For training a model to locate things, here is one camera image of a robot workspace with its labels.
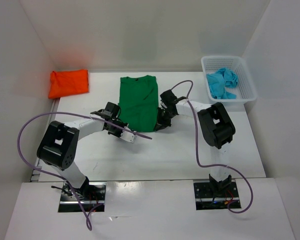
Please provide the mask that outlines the green t-shirt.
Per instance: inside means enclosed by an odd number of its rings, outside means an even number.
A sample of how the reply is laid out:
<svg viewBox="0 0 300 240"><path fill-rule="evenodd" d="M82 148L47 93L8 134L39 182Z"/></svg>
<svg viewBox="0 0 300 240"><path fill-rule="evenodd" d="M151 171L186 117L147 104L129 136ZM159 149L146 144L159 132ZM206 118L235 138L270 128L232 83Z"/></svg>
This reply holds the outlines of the green t-shirt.
<svg viewBox="0 0 300 240"><path fill-rule="evenodd" d="M133 131L150 133L155 129L158 116L159 94L155 76L121 77L119 119Z"/></svg>

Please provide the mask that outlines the light blue t-shirt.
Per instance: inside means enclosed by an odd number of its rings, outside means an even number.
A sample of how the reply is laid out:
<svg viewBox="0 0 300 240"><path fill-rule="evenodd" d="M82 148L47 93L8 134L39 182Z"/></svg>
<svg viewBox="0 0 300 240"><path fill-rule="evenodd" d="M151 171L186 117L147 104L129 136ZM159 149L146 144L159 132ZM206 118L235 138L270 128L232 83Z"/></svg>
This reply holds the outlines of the light blue t-shirt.
<svg viewBox="0 0 300 240"><path fill-rule="evenodd" d="M215 73L206 74L209 92L215 100L235 100L237 95L228 92L226 88L235 89L238 86L238 75L229 68L220 68Z"/></svg>

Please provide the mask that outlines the orange t-shirt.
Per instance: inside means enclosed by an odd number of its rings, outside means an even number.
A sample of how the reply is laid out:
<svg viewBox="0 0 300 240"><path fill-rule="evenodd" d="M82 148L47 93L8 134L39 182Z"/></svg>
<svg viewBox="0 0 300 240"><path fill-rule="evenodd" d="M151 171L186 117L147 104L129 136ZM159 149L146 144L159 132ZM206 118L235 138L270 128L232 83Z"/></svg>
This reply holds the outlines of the orange t-shirt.
<svg viewBox="0 0 300 240"><path fill-rule="evenodd" d="M58 99L89 92L87 69L74 71L52 71L50 73L49 99Z"/></svg>

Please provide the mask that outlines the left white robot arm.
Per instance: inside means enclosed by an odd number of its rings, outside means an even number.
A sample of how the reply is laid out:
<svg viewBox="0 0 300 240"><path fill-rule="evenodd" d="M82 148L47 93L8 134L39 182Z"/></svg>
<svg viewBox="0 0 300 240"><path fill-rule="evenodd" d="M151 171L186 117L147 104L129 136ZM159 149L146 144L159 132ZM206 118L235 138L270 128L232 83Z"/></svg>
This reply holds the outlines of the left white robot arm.
<svg viewBox="0 0 300 240"><path fill-rule="evenodd" d="M90 185L88 177L75 163L78 141L104 130L122 140L134 140L134 135L122 130L127 129L128 124L119 119L121 108L118 105L108 102L104 109L92 114L98 119L82 118L67 123L52 121L36 152L39 159L68 181L71 193L78 200L93 197L97 193L97 188Z"/></svg>

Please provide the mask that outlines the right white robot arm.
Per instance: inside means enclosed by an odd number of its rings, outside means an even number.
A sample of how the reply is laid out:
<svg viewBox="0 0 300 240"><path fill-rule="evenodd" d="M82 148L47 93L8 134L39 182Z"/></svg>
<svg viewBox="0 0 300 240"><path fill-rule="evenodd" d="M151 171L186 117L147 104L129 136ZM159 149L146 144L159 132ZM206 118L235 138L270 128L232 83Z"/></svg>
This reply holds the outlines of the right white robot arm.
<svg viewBox="0 0 300 240"><path fill-rule="evenodd" d="M155 131L171 126L172 118L177 115L192 117L195 123L195 143L199 143L199 131L210 146L212 169L209 174L209 191L219 197L230 186L232 177L228 170L229 148L236 133L235 126L220 102L205 104L189 100L185 96L176 97L172 90L160 95Z"/></svg>

